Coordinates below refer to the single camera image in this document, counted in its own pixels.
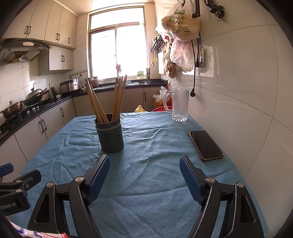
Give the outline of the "kitchen sink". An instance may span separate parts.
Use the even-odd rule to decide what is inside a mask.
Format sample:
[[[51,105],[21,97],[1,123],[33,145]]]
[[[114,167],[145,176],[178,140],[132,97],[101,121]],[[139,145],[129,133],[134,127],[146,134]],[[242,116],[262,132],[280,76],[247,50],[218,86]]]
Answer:
[[[116,82],[116,78],[108,78],[108,79],[99,80],[99,87],[115,85],[115,82]],[[126,85],[139,85],[139,82],[127,80]]]

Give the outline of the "wok with lid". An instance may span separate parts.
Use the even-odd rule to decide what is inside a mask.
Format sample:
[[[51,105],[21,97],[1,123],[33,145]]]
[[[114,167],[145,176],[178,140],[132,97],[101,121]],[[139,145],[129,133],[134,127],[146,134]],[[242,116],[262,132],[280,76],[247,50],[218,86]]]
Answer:
[[[45,89],[34,89],[35,83],[33,84],[33,88],[31,92],[26,96],[23,104],[25,106],[33,106],[39,103],[42,100],[42,97],[49,92],[47,88]]]

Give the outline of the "black smartphone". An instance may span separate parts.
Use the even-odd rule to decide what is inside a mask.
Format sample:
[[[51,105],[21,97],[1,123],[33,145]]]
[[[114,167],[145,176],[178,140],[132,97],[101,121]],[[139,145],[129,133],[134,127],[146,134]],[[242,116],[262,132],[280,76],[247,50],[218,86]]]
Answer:
[[[201,161],[207,162],[224,157],[224,153],[206,130],[189,131],[188,135],[198,151]]]

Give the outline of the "electric kettle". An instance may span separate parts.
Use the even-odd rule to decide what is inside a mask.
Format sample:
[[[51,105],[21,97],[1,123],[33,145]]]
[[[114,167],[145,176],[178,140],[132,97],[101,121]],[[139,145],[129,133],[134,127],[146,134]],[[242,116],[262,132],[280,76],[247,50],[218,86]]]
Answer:
[[[55,100],[57,98],[57,91],[55,87],[49,89],[50,99]]]

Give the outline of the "blue towel table cloth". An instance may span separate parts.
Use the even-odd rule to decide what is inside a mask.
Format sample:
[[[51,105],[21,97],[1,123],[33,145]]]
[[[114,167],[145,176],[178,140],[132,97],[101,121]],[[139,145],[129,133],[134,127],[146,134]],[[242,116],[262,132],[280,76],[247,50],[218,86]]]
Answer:
[[[124,148],[110,154],[110,170],[90,210],[103,237],[187,237],[200,205],[179,169],[187,156],[195,167],[219,183],[235,184],[243,177],[234,163],[202,162],[189,131],[201,130],[192,118],[175,122],[164,112],[124,113]],[[93,116],[78,116],[59,130],[22,170],[37,169],[42,179],[28,191],[34,207],[47,182],[69,183],[93,167],[102,156]]]

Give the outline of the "dark utensil holder cup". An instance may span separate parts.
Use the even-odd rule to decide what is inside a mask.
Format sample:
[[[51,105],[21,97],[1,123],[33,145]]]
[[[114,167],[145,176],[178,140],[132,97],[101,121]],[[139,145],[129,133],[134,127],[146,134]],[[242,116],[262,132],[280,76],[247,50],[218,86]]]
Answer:
[[[112,113],[106,114],[109,122],[98,123],[94,120],[95,128],[98,133],[101,150],[105,153],[116,153],[123,149],[124,141],[122,135],[121,118],[112,121]]]

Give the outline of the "brown clay pot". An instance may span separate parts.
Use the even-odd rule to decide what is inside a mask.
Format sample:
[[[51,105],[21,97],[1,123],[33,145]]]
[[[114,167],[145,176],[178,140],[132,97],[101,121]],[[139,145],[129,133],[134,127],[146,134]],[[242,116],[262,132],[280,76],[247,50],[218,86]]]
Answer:
[[[98,80],[98,78],[96,76],[95,77],[89,77],[87,80],[91,84],[92,88],[98,88],[99,87],[99,80]]]

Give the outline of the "clear glass mug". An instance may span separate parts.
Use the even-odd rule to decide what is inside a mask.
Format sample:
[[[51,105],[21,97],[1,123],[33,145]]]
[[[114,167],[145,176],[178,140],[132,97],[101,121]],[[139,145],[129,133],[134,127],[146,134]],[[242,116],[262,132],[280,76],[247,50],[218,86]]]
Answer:
[[[167,107],[167,97],[172,98],[172,110]],[[163,97],[163,105],[167,112],[172,112],[172,120],[184,122],[188,118],[189,90],[184,88],[173,88]]]

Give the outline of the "red plastic basin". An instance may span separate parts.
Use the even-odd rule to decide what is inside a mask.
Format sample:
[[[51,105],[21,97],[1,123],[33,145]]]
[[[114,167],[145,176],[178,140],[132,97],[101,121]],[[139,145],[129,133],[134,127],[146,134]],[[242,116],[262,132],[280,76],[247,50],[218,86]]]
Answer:
[[[153,109],[152,112],[170,111],[170,110],[172,110],[172,107],[171,106],[167,106],[167,110],[165,109],[164,106],[161,106],[161,107],[157,107],[157,108]]]

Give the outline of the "window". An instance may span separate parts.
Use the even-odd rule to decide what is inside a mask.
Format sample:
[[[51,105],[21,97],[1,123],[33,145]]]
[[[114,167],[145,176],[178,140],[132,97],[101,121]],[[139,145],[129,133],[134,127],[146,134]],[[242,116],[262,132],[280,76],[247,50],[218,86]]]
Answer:
[[[89,15],[89,69],[99,80],[127,75],[144,79],[147,37],[144,6],[124,6]]]

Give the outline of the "hanging pink plastic bag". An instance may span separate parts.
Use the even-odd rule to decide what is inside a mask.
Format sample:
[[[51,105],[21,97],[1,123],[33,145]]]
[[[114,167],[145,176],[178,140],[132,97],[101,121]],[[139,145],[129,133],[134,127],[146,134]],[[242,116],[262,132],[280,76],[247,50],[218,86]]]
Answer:
[[[182,42],[174,39],[171,50],[170,60],[175,63],[178,67],[182,68],[183,71],[192,71],[194,69],[194,50],[191,41]]]

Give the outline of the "hanging plastic bag yellow contents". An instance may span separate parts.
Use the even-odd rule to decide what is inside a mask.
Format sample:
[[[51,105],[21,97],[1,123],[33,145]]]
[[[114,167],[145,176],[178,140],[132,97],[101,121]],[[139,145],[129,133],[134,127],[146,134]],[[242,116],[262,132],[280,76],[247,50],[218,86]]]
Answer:
[[[161,19],[166,35],[182,42],[199,38],[201,23],[194,1],[178,1]]]

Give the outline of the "upper wall cabinets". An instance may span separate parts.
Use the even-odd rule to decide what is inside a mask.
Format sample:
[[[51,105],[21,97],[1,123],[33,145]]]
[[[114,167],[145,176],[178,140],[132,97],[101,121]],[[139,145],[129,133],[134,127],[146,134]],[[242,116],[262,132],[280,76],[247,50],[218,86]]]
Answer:
[[[34,60],[38,74],[63,73],[74,69],[77,46],[77,16],[57,1],[32,1],[12,21],[1,39],[30,38],[52,48]]]

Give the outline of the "wall power strip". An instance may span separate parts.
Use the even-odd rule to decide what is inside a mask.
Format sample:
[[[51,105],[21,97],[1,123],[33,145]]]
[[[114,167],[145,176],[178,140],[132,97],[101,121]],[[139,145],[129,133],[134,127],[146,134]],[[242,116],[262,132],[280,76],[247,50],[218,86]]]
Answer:
[[[215,76],[215,57],[213,46],[200,46],[200,75]]]

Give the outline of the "wall utensil rack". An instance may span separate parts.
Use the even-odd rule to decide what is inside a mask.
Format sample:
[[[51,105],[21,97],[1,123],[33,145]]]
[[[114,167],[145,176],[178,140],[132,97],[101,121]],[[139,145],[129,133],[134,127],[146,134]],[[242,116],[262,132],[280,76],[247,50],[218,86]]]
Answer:
[[[159,53],[162,51],[166,42],[169,41],[169,36],[159,35],[155,39],[152,39],[153,45],[151,47],[151,52]]]

